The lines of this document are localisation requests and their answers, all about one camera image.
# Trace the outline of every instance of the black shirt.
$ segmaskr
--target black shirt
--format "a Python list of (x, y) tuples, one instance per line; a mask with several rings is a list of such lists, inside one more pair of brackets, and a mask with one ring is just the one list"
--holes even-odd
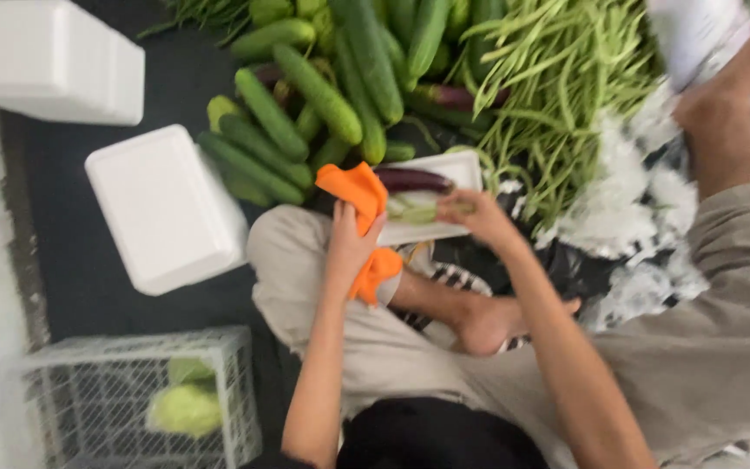
[[(338, 469), (505, 467), (547, 469), (522, 430), (487, 412), (432, 397), (385, 399), (343, 427)], [(279, 453), (264, 454), (245, 469), (311, 469)]]

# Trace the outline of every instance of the orange cloth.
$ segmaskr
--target orange cloth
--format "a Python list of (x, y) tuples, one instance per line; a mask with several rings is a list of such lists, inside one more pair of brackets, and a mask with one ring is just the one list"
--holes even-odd
[[(331, 195), (349, 202), (358, 212), (358, 234), (365, 235), (375, 218), (387, 209), (387, 188), (366, 163), (343, 171), (335, 165), (318, 170), (317, 186)], [(398, 275), (401, 256), (397, 252), (379, 248), (372, 252), (367, 263), (355, 277), (349, 299), (355, 296), (368, 304), (378, 304), (376, 291), (381, 282)]]

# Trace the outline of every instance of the plastic crate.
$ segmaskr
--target plastic crate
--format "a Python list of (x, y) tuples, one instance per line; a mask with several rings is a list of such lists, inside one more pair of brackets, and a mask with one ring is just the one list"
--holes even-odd
[[(172, 357), (199, 358), (215, 371), (220, 432), (196, 440), (147, 428)], [(7, 378), (39, 431), (47, 467), (236, 469), (261, 451), (246, 327), (68, 339), (19, 359)]]

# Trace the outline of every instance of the dark floor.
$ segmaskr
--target dark floor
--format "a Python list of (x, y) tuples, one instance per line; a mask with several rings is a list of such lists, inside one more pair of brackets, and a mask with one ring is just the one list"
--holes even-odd
[[(75, 0), (127, 37), (160, 22), (158, 0)], [(8, 114), (3, 120), (8, 204), (20, 226), (26, 192), (33, 215), (38, 279), (20, 279), (30, 295), (44, 283), (51, 341), (73, 336), (156, 334), (216, 325), (248, 325), (253, 333), (254, 376), (266, 446), (278, 447), (293, 391), (297, 360), (280, 347), (251, 302), (254, 274), (249, 267), (159, 297), (132, 288), (83, 168), (96, 149), (150, 130), (180, 123), (191, 134), (207, 127), (206, 104), (232, 93), (236, 64), (216, 38), (197, 31), (164, 34), (143, 42), (146, 98), (137, 127), (39, 122)], [(24, 192), (19, 186), (26, 177)], [(249, 222), (260, 212), (245, 208)], [(18, 229), (17, 270), (32, 269), (30, 229)]]

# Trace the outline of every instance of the person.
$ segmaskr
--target person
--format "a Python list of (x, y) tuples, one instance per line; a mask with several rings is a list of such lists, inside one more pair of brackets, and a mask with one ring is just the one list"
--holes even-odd
[[(363, 237), (340, 202), (333, 220), (290, 206), (259, 218), (253, 299), (304, 362), (281, 454), (248, 466), (647, 469), (749, 437), (750, 40), (674, 118), (701, 201), (689, 243), (710, 289), (591, 338), (489, 195), (457, 191), (440, 215), (497, 254), (515, 299), (403, 271), (369, 308), (347, 292), (383, 218)], [(433, 346), (390, 308), (441, 320), (467, 353)], [(532, 347), (494, 355), (524, 330)]]

